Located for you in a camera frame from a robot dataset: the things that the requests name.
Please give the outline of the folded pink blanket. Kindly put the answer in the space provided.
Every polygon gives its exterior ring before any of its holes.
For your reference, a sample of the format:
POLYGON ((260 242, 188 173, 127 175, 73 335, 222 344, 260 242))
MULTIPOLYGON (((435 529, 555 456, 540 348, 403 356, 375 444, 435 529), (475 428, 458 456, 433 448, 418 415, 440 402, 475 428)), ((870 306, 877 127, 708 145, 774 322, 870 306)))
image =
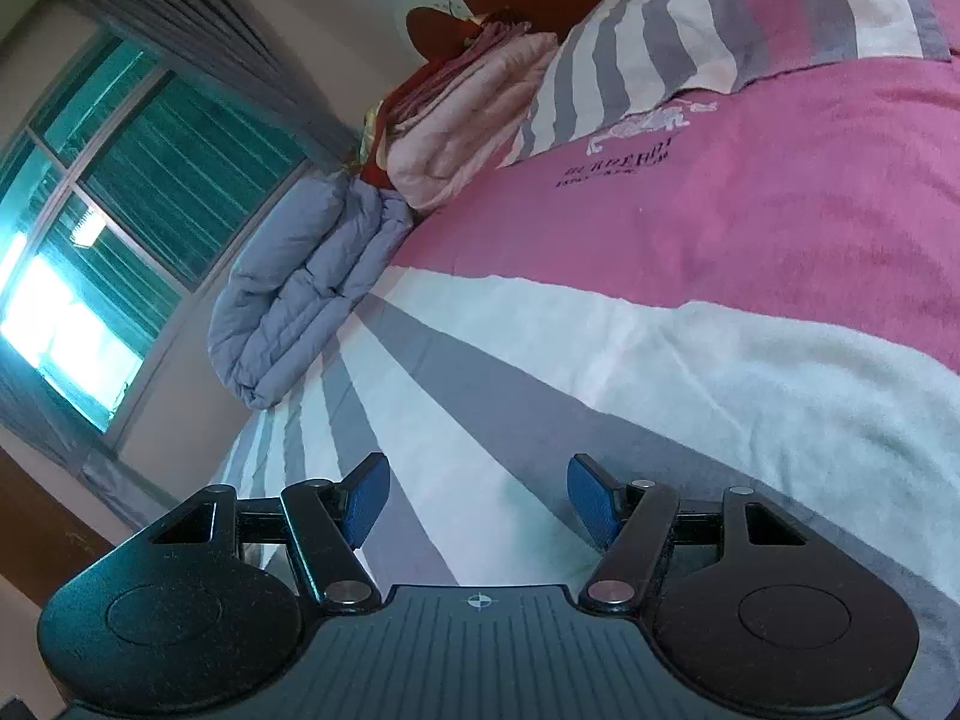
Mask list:
POLYGON ((436 98, 387 130, 387 177, 428 215, 511 142, 558 50, 551 32, 517 34, 483 52, 436 98))

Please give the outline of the brown wooden door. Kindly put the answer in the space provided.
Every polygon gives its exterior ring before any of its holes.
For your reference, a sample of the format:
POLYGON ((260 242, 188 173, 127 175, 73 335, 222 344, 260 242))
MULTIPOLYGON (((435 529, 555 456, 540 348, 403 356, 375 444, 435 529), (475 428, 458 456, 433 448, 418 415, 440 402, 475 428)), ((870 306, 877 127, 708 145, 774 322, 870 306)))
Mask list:
POLYGON ((0 460, 0 569, 44 606, 57 590, 112 550, 29 476, 7 452, 0 460))

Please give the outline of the right grey curtain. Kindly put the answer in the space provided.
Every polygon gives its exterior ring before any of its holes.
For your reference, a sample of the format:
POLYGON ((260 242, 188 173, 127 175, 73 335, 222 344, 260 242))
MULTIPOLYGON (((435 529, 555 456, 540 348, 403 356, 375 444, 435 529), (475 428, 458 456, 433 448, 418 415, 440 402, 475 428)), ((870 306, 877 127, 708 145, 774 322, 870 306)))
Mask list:
POLYGON ((70 2, 171 70, 286 128, 314 158, 355 156, 358 133, 249 0, 70 2))

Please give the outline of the striped pink grey bedsheet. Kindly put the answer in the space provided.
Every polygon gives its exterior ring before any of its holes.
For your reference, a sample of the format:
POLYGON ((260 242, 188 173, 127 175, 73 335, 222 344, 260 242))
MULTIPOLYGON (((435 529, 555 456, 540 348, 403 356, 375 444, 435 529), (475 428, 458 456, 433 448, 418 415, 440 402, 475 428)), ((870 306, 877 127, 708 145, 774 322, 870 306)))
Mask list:
POLYGON ((273 496, 371 452, 374 580, 581 585, 589 454, 750 486, 895 587, 913 718, 958 699, 958 65, 854 60, 675 99, 485 169, 410 234, 220 476, 273 496))

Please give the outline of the left grey curtain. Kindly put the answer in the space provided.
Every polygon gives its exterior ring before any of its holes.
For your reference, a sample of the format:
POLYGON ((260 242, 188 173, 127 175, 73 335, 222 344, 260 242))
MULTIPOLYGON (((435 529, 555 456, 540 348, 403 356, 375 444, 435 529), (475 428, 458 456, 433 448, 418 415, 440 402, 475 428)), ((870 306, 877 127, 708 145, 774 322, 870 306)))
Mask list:
POLYGON ((7 340, 2 341, 2 426, 83 484, 133 530, 179 505, 122 463, 103 434, 7 340))

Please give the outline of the window with green blinds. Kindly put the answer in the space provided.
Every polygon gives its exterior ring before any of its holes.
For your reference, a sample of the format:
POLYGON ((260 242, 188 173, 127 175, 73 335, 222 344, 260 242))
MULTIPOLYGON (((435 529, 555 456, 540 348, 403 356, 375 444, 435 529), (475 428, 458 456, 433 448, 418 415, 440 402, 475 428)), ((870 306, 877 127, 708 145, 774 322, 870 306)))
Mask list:
POLYGON ((2 337, 107 431, 295 138, 101 36, 2 156, 2 337))

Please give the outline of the folded blue-grey duvet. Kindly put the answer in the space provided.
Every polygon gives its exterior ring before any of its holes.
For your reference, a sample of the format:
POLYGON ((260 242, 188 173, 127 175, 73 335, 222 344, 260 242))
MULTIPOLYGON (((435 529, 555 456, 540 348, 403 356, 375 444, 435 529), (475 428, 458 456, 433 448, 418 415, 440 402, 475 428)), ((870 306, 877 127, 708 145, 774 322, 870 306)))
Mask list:
POLYGON ((336 172, 301 177, 231 266, 206 348, 247 408, 286 397, 413 227, 400 193, 336 172))

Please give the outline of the striped pillow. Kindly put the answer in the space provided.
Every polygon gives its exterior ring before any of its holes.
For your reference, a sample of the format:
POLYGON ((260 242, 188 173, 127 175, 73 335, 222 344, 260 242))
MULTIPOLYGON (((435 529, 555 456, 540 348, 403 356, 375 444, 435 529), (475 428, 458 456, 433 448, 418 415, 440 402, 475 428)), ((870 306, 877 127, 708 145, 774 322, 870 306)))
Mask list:
POLYGON ((508 163, 657 119, 675 94, 732 94, 848 60, 946 60, 929 0, 601 0, 545 71, 508 163))

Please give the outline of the red folded clothes stack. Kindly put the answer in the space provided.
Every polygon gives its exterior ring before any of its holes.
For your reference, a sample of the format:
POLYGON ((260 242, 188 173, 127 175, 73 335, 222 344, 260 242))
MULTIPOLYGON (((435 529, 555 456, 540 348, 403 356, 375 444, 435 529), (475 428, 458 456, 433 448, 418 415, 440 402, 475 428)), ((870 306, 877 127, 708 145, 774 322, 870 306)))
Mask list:
POLYGON ((509 8, 459 18, 418 7, 410 11, 407 21, 412 36, 427 43, 427 63, 364 114, 356 171, 364 182, 377 188, 392 187, 386 172, 389 130, 423 109, 482 55, 511 37, 523 36, 532 26, 509 8))

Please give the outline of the grey curtain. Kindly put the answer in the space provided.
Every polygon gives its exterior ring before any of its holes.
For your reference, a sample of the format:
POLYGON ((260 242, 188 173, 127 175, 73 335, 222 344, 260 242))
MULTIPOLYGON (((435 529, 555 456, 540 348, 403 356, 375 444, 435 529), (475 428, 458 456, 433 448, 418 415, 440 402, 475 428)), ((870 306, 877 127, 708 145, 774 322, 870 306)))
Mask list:
POLYGON ((314 158, 355 156, 358 133, 249 0, 70 2, 171 70, 286 128, 314 158))
POLYGON ((103 434, 7 340, 2 341, 2 426, 83 484, 133 530, 179 505, 122 463, 103 434))

